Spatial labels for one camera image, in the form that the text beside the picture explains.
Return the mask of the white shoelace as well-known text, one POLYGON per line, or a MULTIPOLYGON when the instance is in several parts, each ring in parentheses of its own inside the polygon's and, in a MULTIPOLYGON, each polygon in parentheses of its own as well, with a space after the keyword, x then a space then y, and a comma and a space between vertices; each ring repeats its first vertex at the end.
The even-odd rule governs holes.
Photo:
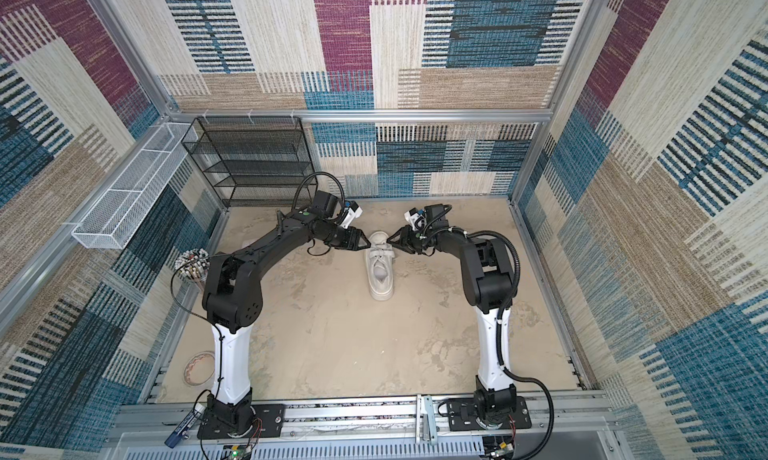
POLYGON ((386 278, 392 275, 394 250, 386 243, 372 246, 367 253, 366 261, 369 273, 375 278, 386 278))

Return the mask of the white sneaker shoe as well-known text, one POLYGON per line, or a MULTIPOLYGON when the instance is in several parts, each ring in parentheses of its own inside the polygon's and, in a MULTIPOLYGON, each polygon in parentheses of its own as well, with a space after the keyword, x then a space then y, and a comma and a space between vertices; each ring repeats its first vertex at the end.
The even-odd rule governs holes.
POLYGON ((375 231, 369 236, 371 247, 366 250, 365 263, 369 291, 374 300, 389 300, 394 293, 393 247, 387 242, 389 235, 375 231))

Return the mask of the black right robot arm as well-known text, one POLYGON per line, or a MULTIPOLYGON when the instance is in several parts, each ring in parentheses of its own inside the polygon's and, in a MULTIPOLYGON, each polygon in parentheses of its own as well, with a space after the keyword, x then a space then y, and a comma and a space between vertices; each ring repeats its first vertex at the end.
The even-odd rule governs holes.
POLYGON ((450 205, 434 204, 405 214, 407 225, 387 238, 408 254, 440 252, 458 259, 465 298, 477 318, 480 360, 473 395, 476 421, 486 429, 502 426, 517 409, 515 380, 508 370, 509 309, 517 295, 520 261, 498 232, 469 233, 451 225, 450 205))

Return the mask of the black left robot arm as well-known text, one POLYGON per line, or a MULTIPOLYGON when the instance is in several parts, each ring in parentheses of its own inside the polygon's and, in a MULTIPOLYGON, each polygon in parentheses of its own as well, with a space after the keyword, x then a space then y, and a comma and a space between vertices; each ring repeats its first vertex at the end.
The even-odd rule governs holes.
POLYGON ((244 438, 256 428, 248 373, 250 335, 264 306, 261 281, 295 249, 320 241, 338 250, 371 246, 351 222, 362 215, 355 201, 319 191, 311 203, 277 213, 276 226, 253 243, 210 258, 202 306, 215 336, 213 392, 206 399, 197 438, 244 438))

